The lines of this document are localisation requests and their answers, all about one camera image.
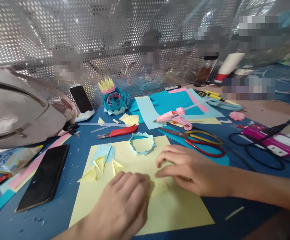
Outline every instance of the smartphone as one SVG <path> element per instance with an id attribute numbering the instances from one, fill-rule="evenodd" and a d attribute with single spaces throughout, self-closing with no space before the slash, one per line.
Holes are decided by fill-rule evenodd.
<path id="1" fill-rule="evenodd" d="M 55 196 L 69 145 L 46 151 L 15 212 L 21 212 L 50 202 Z"/>
<path id="2" fill-rule="evenodd" d="M 69 91 L 73 96 L 77 107 L 81 111 L 81 113 L 93 110 L 91 101 L 88 99 L 88 96 L 82 85 L 71 87 Z"/>

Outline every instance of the glue gun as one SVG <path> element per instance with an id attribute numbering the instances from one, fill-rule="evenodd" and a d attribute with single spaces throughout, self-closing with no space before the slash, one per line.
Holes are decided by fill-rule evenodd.
<path id="1" fill-rule="evenodd" d="M 163 115 L 159 116 L 156 120 L 153 122 L 166 122 L 166 121 L 175 121 L 184 126 L 184 129 L 187 131 L 192 130 L 193 125 L 187 121 L 182 116 L 185 115 L 184 108 L 176 108 L 176 111 L 169 111 L 167 113 L 164 113 Z"/>

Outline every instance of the perforated metal sheet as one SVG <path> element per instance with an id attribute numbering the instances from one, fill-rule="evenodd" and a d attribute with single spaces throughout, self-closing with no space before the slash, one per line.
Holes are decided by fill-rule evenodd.
<path id="1" fill-rule="evenodd" d="M 104 76 L 131 96 L 193 82 L 202 58 L 193 41 L 199 27 L 223 27 L 229 40 L 239 15 L 266 14 L 274 3 L 0 0 L 0 66 L 50 82 L 69 96 L 71 86 L 82 84 L 99 105 L 96 82 Z"/>

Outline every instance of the pink paper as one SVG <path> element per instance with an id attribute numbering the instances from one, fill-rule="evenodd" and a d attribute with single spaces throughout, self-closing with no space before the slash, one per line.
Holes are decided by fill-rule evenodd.
<path id="1" fill-rule="evenodd" d="M 186 87 L 177 88 L 177 89 L 174 89 L 172 91 L 169 91 L 169 93 L 175 93 L 175 92 L 187 92 L 188 96 L 191 98 L 191 100 L 192 100 L 192 102 L 194 104 L 199 103 L 197 101 L 197 99 L 194 98 L 194 96 L 191 94 L 191 92 Z M 202 112 L 207 112 L 208 111 L 208 107 L 204 106 L 203 104 L 198 105 L 198 107 L 199 107 L 200 110 L 202 110 Z"/>
<path id="2" fill-rule="evenodd" d="M 52 143 L 52 145 L 48 148 L 57 147 L 59 145 L 62 145 L 64 141 L 66 141 L 71 135 L 69 133 L 66 133 L 65 135 L 61 136 L 59 139 L 57 139 L 55 142 Z M 10 181 L 8 186 L 11 189 L 15 189 L 20 185 L 36 168 L 38 168 L 39 164 L 41 163 L 46 151 L 42 152 L 21 174 L 18 174 L 15 176 L 15 178 Z"/>

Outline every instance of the backpack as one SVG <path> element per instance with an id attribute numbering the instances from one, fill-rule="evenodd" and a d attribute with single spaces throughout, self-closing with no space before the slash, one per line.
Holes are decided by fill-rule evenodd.
<path id="1" fill-rule="evenodd" d="M 28 84 L 36 84 L 57 98 L 50 103 Z M 0 69 L 0 149 L 15 148 L 62 136 L 66 122 L 75 123 L 77 110 L 64 93 L 36 78 Z"/>

